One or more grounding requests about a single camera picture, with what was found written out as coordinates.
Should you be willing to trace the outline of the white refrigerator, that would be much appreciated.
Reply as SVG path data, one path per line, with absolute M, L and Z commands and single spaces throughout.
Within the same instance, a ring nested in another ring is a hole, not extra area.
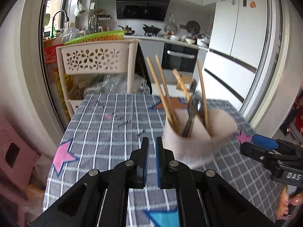
M 203 63 L 208 99 L 240 110 L 261 61 L 268 24 L 267 0 L 206 0 L 214 3 L 209 50 Z

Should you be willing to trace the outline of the plain bamboo chopstick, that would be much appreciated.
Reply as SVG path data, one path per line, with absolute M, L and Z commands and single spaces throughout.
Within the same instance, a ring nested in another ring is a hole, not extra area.
M 146 61 L 147 61 L 147 65 L 151 71 L 151 74 L 152 74 L 152 77 L 155 81 L 155 84 L 156 84 L 156 88 L 159 92 L 159 96 L 160 96 L 160 100 L 163 101 L 163 91 L 162 91 L 162 87 L 161 87 L 161 84 L 159 83 L 159 80 L 158 80 L 158 77 L 156 75 L 156 72 L 155 72 L 155 69 L 152 65 L 152 62 L 151 62 L 151 59 L 150 58 L 146 58 Z

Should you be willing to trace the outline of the black range hood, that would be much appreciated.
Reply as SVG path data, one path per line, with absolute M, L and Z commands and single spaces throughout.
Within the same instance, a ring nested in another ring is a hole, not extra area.
M 117 19 L 165 20 L 170 0 L 116 0 Z

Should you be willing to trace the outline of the beige utensil holder caddy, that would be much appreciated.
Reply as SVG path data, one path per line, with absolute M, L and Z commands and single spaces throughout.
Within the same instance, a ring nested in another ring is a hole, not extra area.
M 208 109 L 206 129 L 198 117 L 195 117 L 187 138 L 182 132 L 188 120 L 185 109 L 176 109 L 178 125 L 173 128 L 165 121 L 162 136 L 163 147 L 174 153 L 176 160 L 197 169 L 210 163 L 215 155 L 229 142 L 232 135 L 238 132 L 234 119 L 222 109 Z

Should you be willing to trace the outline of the red plastic basket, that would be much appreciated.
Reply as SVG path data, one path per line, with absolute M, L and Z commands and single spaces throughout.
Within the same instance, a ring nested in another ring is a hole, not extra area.
M 44 62 L 46 65 L 57 62 L 56 48 L 60 46 L 62 44 L 44 48 Z

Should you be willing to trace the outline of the black kitchen faucet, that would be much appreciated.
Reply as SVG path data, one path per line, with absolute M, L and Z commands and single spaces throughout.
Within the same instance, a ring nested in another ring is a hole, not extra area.
M 62 10 L 62 9 L 61 9 L 61 10 L 57 11 L 57 12 L 54 14 L 53 18 L 52 18 L 51 38 L 54 38 L 54 30 L 55 30 L 54 21 L 55 21 L 55 17 L 56 17 L 58 14 L 60 14 L 60 13 L 62 13 L 63 15 L 60 15 L 60 18 L 59 18 L 59 22 L 58 22 L 58 28 L 59 28 L 59 29 L 61 29 L 61 26 L 63 26 L 65 22 L 69 22 L 69 21 L 70 21 L 69 16 L 68 16 L 68 14 L 67 14 L 67 12 L 66 12 L 65 10 Z

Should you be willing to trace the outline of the black built-in oven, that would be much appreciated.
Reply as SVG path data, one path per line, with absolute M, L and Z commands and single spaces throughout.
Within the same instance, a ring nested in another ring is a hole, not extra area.
M 180 45 L 164 44 L 162 69 L 193 73 L 198 56 L 198 49 Z

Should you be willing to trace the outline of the white rice cooker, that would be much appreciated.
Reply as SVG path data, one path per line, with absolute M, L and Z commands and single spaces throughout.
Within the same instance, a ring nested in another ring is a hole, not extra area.
M 209 42 L 210 42 L 210 39 L 207 36 L 205 36 L 203 38 L 197 38 L 197 45 L 200 47 L 208 48 Z

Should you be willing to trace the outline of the dark plastic spoon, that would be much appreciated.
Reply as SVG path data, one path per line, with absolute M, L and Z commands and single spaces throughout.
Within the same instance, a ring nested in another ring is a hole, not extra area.
M 188 120 L 182 133 L 182 137 L 188 137 L 193 120 L 203 108 L 203 97 L 200 92 L 195 92 L 188 101 L 187 112 Z

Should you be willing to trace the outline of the beige flower-cutout storage cart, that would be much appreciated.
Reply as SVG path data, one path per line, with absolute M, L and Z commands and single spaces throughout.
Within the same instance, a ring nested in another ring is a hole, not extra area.
M 127 73 L 127 93 L 132 93 L 137 47 L 138 40 L 131 39 L 104 40 L 56 48 L 60 82 L 70 117 L 75 113 L 73 107 L 81 104 L 81 101 L 69 98 L 65 75 Z

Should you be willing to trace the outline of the steel pot with lid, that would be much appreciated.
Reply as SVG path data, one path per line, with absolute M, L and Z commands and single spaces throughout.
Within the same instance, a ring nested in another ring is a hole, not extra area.
M 133 35 L 135 33 L 135 30 L 132 30 L 132 28 L 129 26 L 125 26 L 125 27 L 119 26 L 119 27 L 121 28 L 122 31 L 125 32 L 125 35 Z

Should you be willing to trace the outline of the cardboard box on floor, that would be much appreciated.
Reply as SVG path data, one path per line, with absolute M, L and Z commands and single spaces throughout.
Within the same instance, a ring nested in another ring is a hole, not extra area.
M 183 81 L 184 86 L 189 92 L 195 91 L 197 82 L 192 76 L 181 74 L 180 79 Z

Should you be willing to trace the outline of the pink plastic stool stack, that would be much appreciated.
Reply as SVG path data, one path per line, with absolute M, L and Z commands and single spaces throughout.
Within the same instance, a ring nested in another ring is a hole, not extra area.
M 1 179 L 10 181 L 21 191 L 25 190 L 38 157 L 37 152 L 1 116 Z

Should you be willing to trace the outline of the clear plastic bag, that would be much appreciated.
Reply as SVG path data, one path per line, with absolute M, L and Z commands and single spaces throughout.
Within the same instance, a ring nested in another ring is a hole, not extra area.
M 134 82 L 131 89 L 132 93 L 146 93 L 151 91 L 147 80 L 134 74 Z M 127 73 L 119 74 L 98 74 L 90 80 L 88 87 L 84 89 L 83 97 L 88 94 L 108 94 L 108 93 L 127 93 Z

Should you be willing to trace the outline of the black wok on stove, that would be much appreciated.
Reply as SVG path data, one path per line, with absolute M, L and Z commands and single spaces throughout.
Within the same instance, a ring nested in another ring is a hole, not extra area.
M 144 30 L 145 33 L 149 33 L 153 35 L 157 35 L 161 31 L 160 28 L 154 26 L 147 26 L 146 24 L 143 24 L 142 29 Z

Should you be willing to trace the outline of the green tray on cart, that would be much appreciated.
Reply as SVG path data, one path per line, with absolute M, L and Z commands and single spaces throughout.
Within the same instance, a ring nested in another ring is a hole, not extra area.
M 68 42 L 64 43 L 64 46 L 81 43 L 99 42 L 104 40 L 123 40 L 125 33 L 126 31 L 116 30 L 88 34 L 82 37 L 75 38 L 73 40 L 69 40 Z

